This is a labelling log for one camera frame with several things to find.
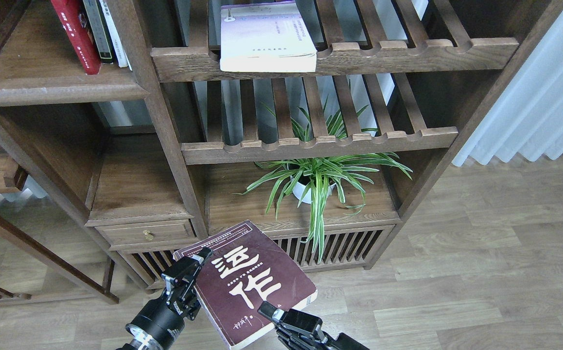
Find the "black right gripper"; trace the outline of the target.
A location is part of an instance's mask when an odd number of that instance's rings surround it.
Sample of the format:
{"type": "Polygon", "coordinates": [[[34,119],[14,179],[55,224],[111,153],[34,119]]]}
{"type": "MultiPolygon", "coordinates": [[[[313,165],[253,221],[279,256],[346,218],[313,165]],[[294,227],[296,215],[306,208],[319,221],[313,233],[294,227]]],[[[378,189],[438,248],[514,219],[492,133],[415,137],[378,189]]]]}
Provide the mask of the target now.
{"type": "Polygon", "coordinates": [[[289,350],[367,350],[345,333],[337,339],[322,330],[322,319],[290,309],[285,312],[268,301],[263,301],[258,313],[275,324],[278,339],[289,350]]]}

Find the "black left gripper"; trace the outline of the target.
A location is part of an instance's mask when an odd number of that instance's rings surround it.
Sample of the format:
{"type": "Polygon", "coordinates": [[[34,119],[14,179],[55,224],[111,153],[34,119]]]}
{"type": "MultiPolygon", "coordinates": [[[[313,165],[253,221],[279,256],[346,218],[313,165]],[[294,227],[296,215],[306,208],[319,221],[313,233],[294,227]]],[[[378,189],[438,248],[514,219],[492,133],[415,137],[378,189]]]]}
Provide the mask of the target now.
{"type": "Polygon", "coordinates": [[[123,350],[168,350],[171,347],[184,330],[184,319],[195,320],[201,310],[194,282],[212,256],[213,249],[203,247],[195,258],[181,258],[163,272],[166,288],[126,325],[133,338],[121,347],[123,350]]]}

